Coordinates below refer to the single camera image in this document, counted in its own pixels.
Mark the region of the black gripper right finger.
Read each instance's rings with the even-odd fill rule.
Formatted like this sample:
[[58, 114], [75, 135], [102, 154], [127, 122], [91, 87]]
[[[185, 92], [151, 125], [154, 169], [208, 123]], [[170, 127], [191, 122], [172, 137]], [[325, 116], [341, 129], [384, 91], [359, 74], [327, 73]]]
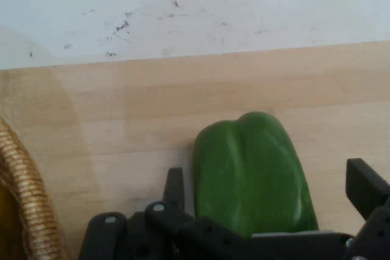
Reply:
[[361, 158], [348, 159], [346, 194], [365, 220], [346, 259], [389, 259], [389, 183]]

